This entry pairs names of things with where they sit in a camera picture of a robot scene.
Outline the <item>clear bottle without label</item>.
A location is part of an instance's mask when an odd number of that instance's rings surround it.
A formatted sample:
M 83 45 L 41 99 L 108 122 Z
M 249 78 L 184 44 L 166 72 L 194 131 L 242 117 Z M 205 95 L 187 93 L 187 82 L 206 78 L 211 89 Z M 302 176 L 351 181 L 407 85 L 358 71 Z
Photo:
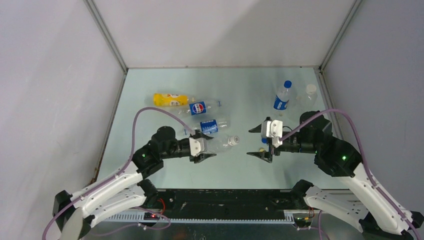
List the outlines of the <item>clear bottle without label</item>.
M 317 101 L 317 98 L 317 91 L 315 94 L 307 94 L 305 88 L 305 90 L 301 92 L 296 98 L 296 110 L 301 114 L 304 112 L 311 111 Z

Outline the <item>clear bottle blue label front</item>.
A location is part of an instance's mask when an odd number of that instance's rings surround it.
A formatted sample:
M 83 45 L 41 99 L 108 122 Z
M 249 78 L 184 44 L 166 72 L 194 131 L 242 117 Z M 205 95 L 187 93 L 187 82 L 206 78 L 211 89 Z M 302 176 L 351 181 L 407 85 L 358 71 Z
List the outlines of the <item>clear bottle blue label front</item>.
M 293 98 L 293 92 L 293 83 L 291 88 L 285 88 L 283 83 L 283 85 L 276 92 L 273 109 L 279 112 L 286 110 L 290 100 Z

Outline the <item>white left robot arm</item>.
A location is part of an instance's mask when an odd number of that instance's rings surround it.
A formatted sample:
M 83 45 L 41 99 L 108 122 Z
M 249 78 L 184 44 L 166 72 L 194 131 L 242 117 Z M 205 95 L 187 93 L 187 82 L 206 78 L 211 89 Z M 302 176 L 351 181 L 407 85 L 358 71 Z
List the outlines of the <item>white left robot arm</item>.
M 153 208 L 159 191 L 148 179 L 164 167 L 165 159 L 188 157 L 193 163 L 212 157 L 207 145 L 213 137 L 196 130 L 176 139 L 170 126 L 160 127 L 146 145 L 105 179 L 72 194 L 63 190 L 54 198 L 53 220 L 62 240 L 79 240 L 98 223 L 127 209 Z

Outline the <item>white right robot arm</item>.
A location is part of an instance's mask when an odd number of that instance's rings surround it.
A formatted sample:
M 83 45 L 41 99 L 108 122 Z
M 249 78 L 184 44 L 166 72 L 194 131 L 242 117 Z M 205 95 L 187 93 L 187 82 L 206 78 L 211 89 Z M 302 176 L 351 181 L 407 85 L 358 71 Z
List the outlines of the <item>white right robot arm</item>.
M 367 240 L 419 239 L 424 222 L 418 211 L 410 211 L 396 201 L 369 169 L 362 146 L 335 137 L 324 111 L 307 111 L 299 126 L 285 131 L 280 120 L 267 117 L 251 129 L 268 145 L 267 151 L 252 155 L 271 163 L 282 152 L 314 155 L 314 164 L 325 174 L 343 183 L 358 203 L 340 199 L 315 184 L 299 180 L 291 189 L 291 204 L 326 212 L 357 229 Z

